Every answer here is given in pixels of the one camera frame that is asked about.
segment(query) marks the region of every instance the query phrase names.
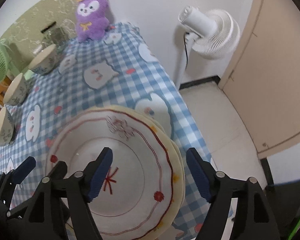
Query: floral bowl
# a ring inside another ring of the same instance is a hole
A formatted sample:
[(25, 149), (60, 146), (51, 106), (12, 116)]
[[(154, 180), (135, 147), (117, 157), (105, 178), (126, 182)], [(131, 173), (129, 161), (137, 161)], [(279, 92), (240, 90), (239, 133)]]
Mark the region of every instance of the floral bowl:
[(57, 63), (57, 46), (52, 44), (41, 51), (28, 65), (28, 69), (36, 74), (47, 74)]
[(0, 146), (11, 143), (14, 135), (14, 122), (7, 108), (0, 111)]
[(4, 95), (3, 103), (11, 106), (20, 105), (26, 98), (28, 86), (23, 74), (20, 73), (11, 82)]

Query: black power cord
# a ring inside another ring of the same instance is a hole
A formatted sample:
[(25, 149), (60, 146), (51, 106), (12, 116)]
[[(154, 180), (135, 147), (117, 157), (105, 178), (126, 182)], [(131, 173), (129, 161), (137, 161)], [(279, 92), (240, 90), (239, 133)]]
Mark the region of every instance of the black power cord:
[(186, 56), (187, 56), (187, 64), (186, 64), (186, 69), (188, 67), (188, 51), (187, 51), (187, 44), (186, 44), (186, 35), (188, 35), (189, 33), (188, 32), (185, 32), (183, 34), (183, 42), (185, 44), (185, 52), (186, 52)]

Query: fan stand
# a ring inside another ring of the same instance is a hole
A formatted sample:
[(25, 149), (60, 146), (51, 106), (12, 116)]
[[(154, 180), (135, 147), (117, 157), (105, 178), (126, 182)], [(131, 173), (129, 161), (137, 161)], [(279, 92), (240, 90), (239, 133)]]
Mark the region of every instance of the fan stand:
[(194, 32), (190, 32), (189, 34), (186, 34), (185, 40), (186, 40), (186, 48), (185, 51), (182, 53), (179, 68), (178, 68), (178, 74), (175, 83), (176, 88), (179, 90), (181, 82), (182, 82), (182, 77), (186, 71), (187, 67), (187, 62), (188, 58), (190, 55), (190, 52), (192, 50), (192, 46), (195, 43), (196, 39), (199, 38), (199, 35), (197, 35)]

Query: stack of plates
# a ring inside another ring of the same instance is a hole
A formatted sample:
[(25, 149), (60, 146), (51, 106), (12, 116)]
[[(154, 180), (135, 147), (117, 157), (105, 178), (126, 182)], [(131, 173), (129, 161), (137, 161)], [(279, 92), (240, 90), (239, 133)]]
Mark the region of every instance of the stack of plates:
[(55, 138), (46, 164), (83, 171), (104, 147), (113, 162), (89, 208), (104, 240), (154, 240), (173, 222), (185, 197), (178, 147), (150, 117), (121, 106), (90, 108)]

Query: glass jar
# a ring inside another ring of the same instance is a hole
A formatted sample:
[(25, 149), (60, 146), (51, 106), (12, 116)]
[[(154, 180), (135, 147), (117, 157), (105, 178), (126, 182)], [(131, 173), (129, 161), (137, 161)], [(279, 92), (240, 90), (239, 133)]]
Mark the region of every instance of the glass jar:
[(41, 33), (44, 35), (42, 39), (42, 49), (51, 44), (56, 44), (57, 53), (60, 54), (66, 47), (66, 41), (69, 39), (63, 28), (57, 25), (57, 22), (49, 24)]

